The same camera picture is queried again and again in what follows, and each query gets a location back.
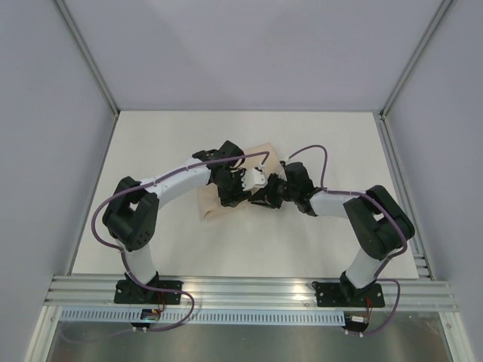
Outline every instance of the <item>white object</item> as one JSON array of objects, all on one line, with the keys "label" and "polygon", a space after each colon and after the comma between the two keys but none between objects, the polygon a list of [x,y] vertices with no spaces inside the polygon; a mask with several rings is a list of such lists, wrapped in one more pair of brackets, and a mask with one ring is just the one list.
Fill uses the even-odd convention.
[{"label": "white object", "polygon": [[310,205],[317,216],[336,216],[347,218],[344,202],[354,198],[351,195],[335,195],[320,191],[310,198]]},{"label": "white object", "polygon": [[358,315],[353,315],[350,319],[352,322],[364,323],[364,317],[359,317]]},{"label": "white object", "polygon": [[245,171],[245,175],[241,178],[241,185],[244,191],[252,190],[255,187],[266,186],[266,178],[263,171],[256,168]]},{"label": "white object", "polygon": [[363,249],[360,249],[351,266],[346,270],[347,279],[357,289],[366,287],[374,281],[374,274],[383,262],[383,260],[371,258]]},{"label": "white object", "polygon": [[[125,247],[123,243],[117,241],[120,247]],[[151,250],[149,244],[139,250],[125,251],[126,263],[138,281],[143,284],[148,283],[156,275],[156,268],[152,264]]]},{"label": "white object", "polygon": [[[160,209],[165,206],[169,201],[174,200],[185,192],[208,184],[211,171],[206,166],[199,166],[188,169],[189,165],[198,164],[200,162],[201,161],[196,158],[190,158],[187,162],[181,165],[181,167],[186,168],[186,171],[177,173],[176,175],[173,175],[166,180],[157,183],[154,186],[146,188],[147,192],[154,192],[158,196]],[[141,184],[155,181],[161,176],[162,175],[151,177],[148,179],[142,179]]]}]

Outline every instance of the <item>cable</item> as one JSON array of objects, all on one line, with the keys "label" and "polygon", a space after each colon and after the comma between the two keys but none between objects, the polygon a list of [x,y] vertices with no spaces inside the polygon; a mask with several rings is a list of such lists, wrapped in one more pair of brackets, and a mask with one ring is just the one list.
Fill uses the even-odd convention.
[{"label": "cable", "polygon": [[395,316],[395,312],[398,309],[399,305],[399,300],[401,298],[401,284],[397,281],[397,279],[392,279],[392,278],[383,278],[383,279],[377,279],[377,281],[382,281],[382,282],[392,282],[394,283],[397,288],[398,288],[398,293],[396,295],[395,301],[394,301],[394,306],[392,307],[391,313],[387,317],[387,319],[375,330],[371,330],[369,332],[364,332],[364,333],[357,333],[357,332],[352,332],[350,330],[345,330],[348,334],[352,334],[354,336],[373,336],[374,334],[378,334],[381,330],[386,328],[388,324],[392,321],[392,319]]},{"label": "cable", "polygon": [[[131,269],[129,268],[128,262],[126,260],[125,250],[122,247],[118,246],[118,245],[114,245],[114,244],[108,243],[107,241],[103,240],[100,237],[99,233],[97,232],[97,229],[96,229],[96,221],[97,221],[97,217],[100,214],[100,211],[109,202],[115,200],[116,198],[119,198],[119,197],[121,197],[123,195],[126,195],[126,194],[130,193],[130,192],[135,192],[135,191],[138,191],[138,190],[141,190],[141,189],[147,189],[147,188],[149,188],[151,186],[154,186],[155,184],[161,183],[162,181],[164,181],[164,180],[166,180],[166,179],[168,179],[168,178],[170,178],[170,177],[172,177],[172,176],[174,176],[174,175],[176,175],[178,173],[181,173],[183,171],[188,171],[188,170],[191,170],[191,169],[193,169],[195,167],[208,166],[210,164],[222,164],[222,163],[226,163],[226,162],[237,161],[237,160],[244,160],[246,158],[257,157],[257,156],[261,156],[261,155],[265,155],[265,157],[263,158],[263,160],[261,162],[261,164],[265,164],[266,160],[270,156],[270,152],[268,152],[268,151],[255,152],[255,153],[251,153],[249,155],[243,155],[243,156],[237,156],[237,157],[222,158],[222,159],[219,159],[219,160],[203,161],[203,162],[198,162],[196,164],[190,164],[190,165],[188,165],[186,167],[177,168],[176,170],[172,170],[171,172],[166,173],[163,176],[160,176],[158,179],[156,179],[153,182],[145,183],[143,185],[135,186],[133,188],[130,188],[130,189],[126,189],[126,190],[117,192],[113,196],[111,196],[111,197],[107,198],[105,201],[103,201],[97,207],[97,209],[94,211],[94,213],[92,215],[92,220],[91,220],[91,231],[92,231],[92,234],[94,235],[94,238],[97,241],[99,241],[102,245],[104,245],[106,247],[111,247],[112,249],[117,249],[117,250],[119,250],[121,252],[122,263],[124,264],[124,267],[126,268],[126,272],[127,272],[128,276],[129,276],[129,278],[134,283],[136,283],[137,285],[139,285],[140,287],[142,287],[144,289],[152,290],[152,291],[155,291],[157,293],[179,293],[179,294],[183,294],[184,296],[187,296],[188,298],[191,299],[191,308],[190,308],[188,314],[184,318],[182,318],[178,322],[173,323],[173,324],[170,324],[169,326],[166,326],[166,327],[159,327],[159,328],[151,328],[151,329],[148,329],[148,330],[146,330],[147,332],[161,332],[161,331],[165,331],[165,330],[172,330],[173,328],[179,327],[181,324],[183,324],[185,321],[187,321],[188,318],[193,313],[193,311],[195,309],[195,299],[193,298],[193,296],[190,293],[187,293],[187,292],[182,291],[182,290],[165,289],[165,288],[154,288],[154,287],[150,287],[148,285],[145,285],[145,284],[141,283],[136,278],[136,276],[133,274],[133,272],[131,271]],[[116,334],[112,334],[112,335],[109,335],[109,336],[107,336],[105,338],[109,338],[110,336],[117,336],[117,335],[122,334],[122,333],[119,332],[119,333],[116,333]],[[92,341],[80,342],[80,343],[96,342],[96,341],[102,340],[102,339],[93,339]]]},{"label": "cable", "polygon": [[366,314],[363,317],[366,317],[369,323],[369,321],[371,320],[373,306],[372,306],[372,301],[369,299],[368,296],[365,297],[365,301],[367,303],[367,310],[366,310]]},{"label": "cable", "polygon": [[402,232],[401,228],[399,228],[399,225],[396,223],[396,221],[392,218],[391,215],[373,198],[367,196],[366,194],[362,192],[352,192],[352,191],[334,191],[334,190],[326,190],[328,194],[336,194],[336,195],[355,195],[355,196],[360,196],[367,201],[371,202],[383,215],[386,217],[386,219],[389,221],[391,226],[395,229],[395,231],[398,233],[399,238],[401,239],[402,243],[402,248],[400,251],[397,251],[393,254],[390,254],[387,256],[387,258],[383,261],[383,263],[379,266],[379,268],[376,270],[374,273],[374,277],[377,278],[381,271],[386,267],[386,265],[394,258],[397,256],[403,254],[406,252],[408,249],[408,240],[406,239],[404,233]]},{"label": "cable", "polygon": [[[161,296],[163,297],[163,309],[161,309],[161,306],[159,305]],[[158,308],[159,308],[158,309],[159,310],[159,314],[161,314],[166,309],[165,292],[158,293]]]},{"label": "cable", "polygon": [[314,149],[314,148],[322,149],[325,153],[324,166],[322,166],[322,175],[320,177],[320,187],[325,191],[327,188],[324,187],[324,178],[325,178],[325,170],[327,169],[327,159],[328,159],[329,156],[328,156],[327,149],[323,145],[310,145],[310,146],[307,146],[307,147],[303,147],[302,149],[299,149],[298,151],[293,153],[291,156],[289,156],[288,159],[290,160],[291,158],[297,156],[299,153],[301,153],[301,152],[303,152],[307,149]]}]

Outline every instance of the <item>black mounting plate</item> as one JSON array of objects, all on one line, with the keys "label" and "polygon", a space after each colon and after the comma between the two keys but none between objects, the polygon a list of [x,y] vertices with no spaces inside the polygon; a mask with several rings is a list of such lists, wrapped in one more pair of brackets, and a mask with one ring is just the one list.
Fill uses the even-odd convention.
[{"label": "black mounting plate", "polygon": [[315,289],[318,307],[366,308],[368,306],[366,297],[371,300],[373,308],[384,308],[386,306],[383,288],[377,283],[371,284],[357,297],[351,298],[350,301],[340,291],[340,283],[313,281],[312,286]]},{"label": "black mounting plate", "polygon": [[[150,287],[162,289],[182,290],[182,281],[153,281],[149,282]],[[130,280],[120,280],[115,286],[114,294],[115,304],[163,304],[162,296],[157,292],[152,292],[139,287]],[[166,305],[179,305],[181,294],[165,293]]]}]

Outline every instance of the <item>white tabletop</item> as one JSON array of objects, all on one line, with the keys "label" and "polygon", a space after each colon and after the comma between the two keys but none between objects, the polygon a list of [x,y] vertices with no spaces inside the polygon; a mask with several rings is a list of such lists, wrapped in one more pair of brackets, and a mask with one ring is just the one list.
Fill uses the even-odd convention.
[{"label": "white tabletop", "polygon": [[[119,117],[91,213],[123,177],[173,170],[192,153],[219,148],[225,140],[242,149],[271,142],[280,159],[319,143],[329,151],[329,189],[364,191],[380,184],[395,195],[371,113],[133,111]],[[320,149],[297,156],[316,185],[323,159]],[[112,240],[100,220],[97,227]],[[160,274],[196,276],[338,278],[359,250],[347,219],[303,215],[289,203],[280,210],[251,205],[202,221],[195,191],[159,211],[149,245]],[[123,271],[119,253],[97,243],[86,227],[73,272]],[[411,250],[382,276],[417,278]]]}]

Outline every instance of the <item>gray wall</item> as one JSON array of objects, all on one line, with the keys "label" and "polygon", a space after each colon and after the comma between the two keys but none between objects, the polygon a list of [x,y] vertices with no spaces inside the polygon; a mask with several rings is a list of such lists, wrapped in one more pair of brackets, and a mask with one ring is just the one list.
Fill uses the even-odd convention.
[{"label": "gray wall", "polygon": [[113,119],[49,0],[0,4],[0,360],[22,360]]},{"label": "gray wall", "polygon": [[390,115],[429,245],[483,360],[483,2],[459,0]]},{"label": "gray wall", "polygon": [[66,0],[121,109],[380,109],[441,0]]}]

